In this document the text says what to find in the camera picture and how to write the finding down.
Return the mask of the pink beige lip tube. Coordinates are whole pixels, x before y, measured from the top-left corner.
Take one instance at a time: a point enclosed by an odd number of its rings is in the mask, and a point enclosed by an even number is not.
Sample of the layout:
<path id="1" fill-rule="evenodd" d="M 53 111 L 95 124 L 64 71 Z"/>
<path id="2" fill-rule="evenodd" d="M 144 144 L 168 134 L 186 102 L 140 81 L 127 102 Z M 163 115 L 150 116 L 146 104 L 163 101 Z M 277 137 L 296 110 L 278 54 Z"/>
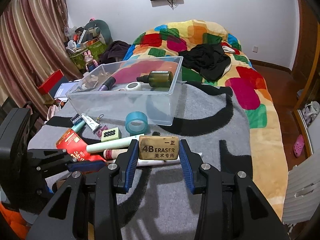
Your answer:
<path id="1" fill-rule="evenodd" d="M 104 150 L 103 156 L 106 160 L 117 159 L 118 155 L 127 152 L 127 149 Z"/>

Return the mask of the colorful patchwork blanket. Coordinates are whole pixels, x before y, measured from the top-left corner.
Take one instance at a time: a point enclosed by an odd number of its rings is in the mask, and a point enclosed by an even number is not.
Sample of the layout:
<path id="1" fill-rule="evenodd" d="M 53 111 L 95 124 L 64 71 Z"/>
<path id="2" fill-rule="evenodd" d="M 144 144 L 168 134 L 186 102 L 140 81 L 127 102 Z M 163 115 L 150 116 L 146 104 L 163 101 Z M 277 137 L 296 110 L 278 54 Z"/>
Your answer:
<path id="1" fill-rule="evenodd" d="M 169 22 L 140 34 L 125 59 L 163 56 L 183 57 L 185 81 L 233 90 L 249 122 L 253 180 L 282 216 L 288 168 L 279 118 L 265 79 L 242 52 L 240 41 L 215 22 Z"/>

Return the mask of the clear plastic storage box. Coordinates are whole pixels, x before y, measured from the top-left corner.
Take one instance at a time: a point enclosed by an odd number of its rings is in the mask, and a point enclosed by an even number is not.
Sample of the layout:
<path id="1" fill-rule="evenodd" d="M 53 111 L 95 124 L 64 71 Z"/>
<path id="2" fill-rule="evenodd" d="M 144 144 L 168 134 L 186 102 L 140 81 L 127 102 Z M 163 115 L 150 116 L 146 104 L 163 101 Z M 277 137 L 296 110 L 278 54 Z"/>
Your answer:
<path id="1" fill-rule="evenodd" d="M 67 93 L 76 113 L 92 118 L 124 121 L 131 112 L 142 112 L 148 123 L 170 126 L 182 86 L 181 56 L 153 57 L 101 64 Z M 151 87 L 138 77 L 151 72 L 173 74 L 170 87 Z"/>

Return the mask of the green glass dropper bottle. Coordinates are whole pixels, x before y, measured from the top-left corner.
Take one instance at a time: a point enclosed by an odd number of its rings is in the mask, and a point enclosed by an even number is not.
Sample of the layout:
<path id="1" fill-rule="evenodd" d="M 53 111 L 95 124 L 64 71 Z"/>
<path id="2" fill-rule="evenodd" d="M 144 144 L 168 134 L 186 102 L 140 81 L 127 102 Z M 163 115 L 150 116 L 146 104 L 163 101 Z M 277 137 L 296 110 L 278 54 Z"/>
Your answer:
<path id="1" fill-rule="evenodd" d="M 149 75 L 137 77 L 136 80 L 154 88 L 169 88 L 173 81 L 173 74 L 171 71 L 152 71 Z"/>

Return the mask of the pale green tube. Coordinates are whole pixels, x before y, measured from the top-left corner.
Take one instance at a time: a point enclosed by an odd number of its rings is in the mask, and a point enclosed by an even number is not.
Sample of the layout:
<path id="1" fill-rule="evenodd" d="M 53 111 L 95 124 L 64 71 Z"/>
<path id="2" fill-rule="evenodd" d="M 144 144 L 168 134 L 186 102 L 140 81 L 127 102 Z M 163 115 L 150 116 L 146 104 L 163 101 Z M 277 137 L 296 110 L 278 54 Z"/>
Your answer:
<path id="1" fill-rule="evenodd" d="M 134 136 L 125 137 L 121 139 L 87 145 L 86 151 L 88 153 L 98 153 L 98 152 L 103 152 L 104 150 L 114 150 L 119 148 L 125 148 L 131 144 L 132 140 L 139 140 L 139 137 L 143 135 L 144 134 L 139 134 L 139 135 L 134 135 Z"/>

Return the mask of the dark purple clothing pile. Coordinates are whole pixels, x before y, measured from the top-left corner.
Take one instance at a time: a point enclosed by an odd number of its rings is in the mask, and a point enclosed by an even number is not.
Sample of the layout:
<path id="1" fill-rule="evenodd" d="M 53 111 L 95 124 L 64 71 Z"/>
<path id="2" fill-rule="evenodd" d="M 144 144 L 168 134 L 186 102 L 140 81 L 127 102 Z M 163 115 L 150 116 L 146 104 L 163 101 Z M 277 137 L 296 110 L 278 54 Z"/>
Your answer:
<path id="1" fill-rule="evenodd" d="M 108 64 L 122 61 L 127 54 L 130 44 L 123 41 L 114 41 L 99 57 L 99 64 Z"/>

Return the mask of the brown 4B eraser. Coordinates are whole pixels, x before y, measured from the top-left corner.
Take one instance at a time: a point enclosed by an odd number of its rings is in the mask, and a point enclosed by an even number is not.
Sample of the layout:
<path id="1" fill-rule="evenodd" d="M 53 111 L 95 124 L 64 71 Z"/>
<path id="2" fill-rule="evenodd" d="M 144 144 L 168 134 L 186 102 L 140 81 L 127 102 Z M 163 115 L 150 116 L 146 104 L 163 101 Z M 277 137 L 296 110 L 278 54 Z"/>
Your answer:
<path id="1" fill-rule="evenodd" d="M 173 136 L 140 136 L 139 158 L 142 160 L 175 160 L 178 158 L 179 138 Z"/>

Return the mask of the blue notebook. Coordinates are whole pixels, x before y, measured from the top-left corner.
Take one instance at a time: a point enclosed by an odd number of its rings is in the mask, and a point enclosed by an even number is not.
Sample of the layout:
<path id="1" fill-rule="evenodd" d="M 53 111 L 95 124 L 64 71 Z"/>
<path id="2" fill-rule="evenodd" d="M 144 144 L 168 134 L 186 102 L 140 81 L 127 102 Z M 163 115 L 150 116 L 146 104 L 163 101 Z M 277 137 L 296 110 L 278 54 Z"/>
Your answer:
<path id="1" fill-rule="evenodd" d="M 57 89 L 55 95 L 54 95 L 54 99 L 58 99 L 58 98 L 66 98 L 66 93 L 75 85 L 77 84 L 77 82 L 68 82 L 68 83 L 62 83 L 60 85 L 60 87 Z"/>

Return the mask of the blue tape roll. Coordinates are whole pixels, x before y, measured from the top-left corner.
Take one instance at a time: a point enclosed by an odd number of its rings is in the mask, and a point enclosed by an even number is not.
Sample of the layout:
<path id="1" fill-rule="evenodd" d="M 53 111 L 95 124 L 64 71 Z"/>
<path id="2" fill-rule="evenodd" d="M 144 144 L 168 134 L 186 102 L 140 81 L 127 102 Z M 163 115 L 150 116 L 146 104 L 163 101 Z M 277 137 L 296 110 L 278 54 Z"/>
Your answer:
<path id="1" fill-rule="evenodd" d="M 125 129 L 131 135 L 145 133 L 148 130 L 148 126 L 148 117 L 143 112 L 131 112 L 125 118 Z"/>

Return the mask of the red envelope packet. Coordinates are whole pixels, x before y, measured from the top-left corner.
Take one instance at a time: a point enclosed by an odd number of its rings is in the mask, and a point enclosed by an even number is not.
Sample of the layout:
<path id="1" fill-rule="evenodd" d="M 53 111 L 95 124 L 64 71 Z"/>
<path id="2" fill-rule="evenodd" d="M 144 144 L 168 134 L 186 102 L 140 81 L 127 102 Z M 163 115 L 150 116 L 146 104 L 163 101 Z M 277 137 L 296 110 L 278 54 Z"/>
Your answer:
<path id="1" fill-rule="evenodd" d="M 86 151 L 87 144 L 80 136 L 69 128 L 56 142 L 57 149 L 65 149 L 77 161 L 103 161 L 106 160 L 98 154 L 91 155 Z"/>

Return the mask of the pink croc shoe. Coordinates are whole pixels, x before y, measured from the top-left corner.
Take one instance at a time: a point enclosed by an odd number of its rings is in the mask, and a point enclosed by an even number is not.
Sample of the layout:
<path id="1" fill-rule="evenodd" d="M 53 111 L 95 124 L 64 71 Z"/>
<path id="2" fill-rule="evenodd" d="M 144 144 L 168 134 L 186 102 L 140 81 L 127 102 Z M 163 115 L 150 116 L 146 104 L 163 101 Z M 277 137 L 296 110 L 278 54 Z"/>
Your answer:
<path id="1" fill-rule="evenodd" d="M 304 138 L 300 134 L 293 145 L 293 153 L 296 158 L 299 158 L 301 156 L 303 149 L 304 149 Z"/>

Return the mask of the purple lipstick tube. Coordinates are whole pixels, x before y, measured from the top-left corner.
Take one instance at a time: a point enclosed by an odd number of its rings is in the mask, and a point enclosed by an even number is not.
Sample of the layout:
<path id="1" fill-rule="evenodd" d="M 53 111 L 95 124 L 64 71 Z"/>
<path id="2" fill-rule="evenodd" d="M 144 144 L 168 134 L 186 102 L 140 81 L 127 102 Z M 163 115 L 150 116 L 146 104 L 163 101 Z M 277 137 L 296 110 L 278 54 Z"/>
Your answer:
<path id="1" fill-rule="evenodd" d="M 115 83 L 116 83 L 116 79 L 113 76 L 111 76 L 100 86 L 98 91 L 110 90 Z"/>

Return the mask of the small white ointment tube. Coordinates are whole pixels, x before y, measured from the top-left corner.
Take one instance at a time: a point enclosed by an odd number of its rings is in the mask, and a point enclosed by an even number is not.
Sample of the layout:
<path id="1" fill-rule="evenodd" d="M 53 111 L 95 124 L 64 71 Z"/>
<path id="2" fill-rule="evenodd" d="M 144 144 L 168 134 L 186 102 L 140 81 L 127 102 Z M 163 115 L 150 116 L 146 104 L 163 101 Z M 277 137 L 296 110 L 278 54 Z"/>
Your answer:
<path id="1" fill-rule="evenodd" d="M 94 119 L 92 119 L 90 116 L 82 113 L 81 117 L 85 121 L 85 123 L 89 126 L 89 128 L 92 130 L 93 133 L 95 133 L 99 129 L 100 124 Z"/>

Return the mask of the striped pink curtain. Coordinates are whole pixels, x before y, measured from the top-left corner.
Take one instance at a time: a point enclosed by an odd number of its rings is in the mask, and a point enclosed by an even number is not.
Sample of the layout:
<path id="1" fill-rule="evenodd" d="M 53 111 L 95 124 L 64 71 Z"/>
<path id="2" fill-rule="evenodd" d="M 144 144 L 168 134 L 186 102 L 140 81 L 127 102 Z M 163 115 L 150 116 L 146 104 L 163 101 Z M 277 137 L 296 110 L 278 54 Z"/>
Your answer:
<path id="1" fill-rule="evenodd" d="M 43 118 L 38 88 L 55 71 L 69 80 L 82 77 L 65 49 L 66 0 L 11 0 L 1 15 L 1 102 L 30 101 Z"/>

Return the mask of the black clothing pile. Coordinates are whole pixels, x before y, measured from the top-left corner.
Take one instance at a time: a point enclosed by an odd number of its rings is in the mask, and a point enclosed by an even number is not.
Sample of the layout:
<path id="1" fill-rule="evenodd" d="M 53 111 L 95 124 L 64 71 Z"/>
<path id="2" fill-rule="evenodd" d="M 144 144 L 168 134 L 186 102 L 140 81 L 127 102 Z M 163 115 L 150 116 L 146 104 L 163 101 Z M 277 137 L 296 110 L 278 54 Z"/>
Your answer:
<path id="1" fill-rule="evenodd" d="M 231 66 L 231 58 L 225 54 L 221 44 L 198 44 L 191 50 L 178 53 L 183 57 L 182 66 L 195 70 L 207 81 L 215 82 Z"/>

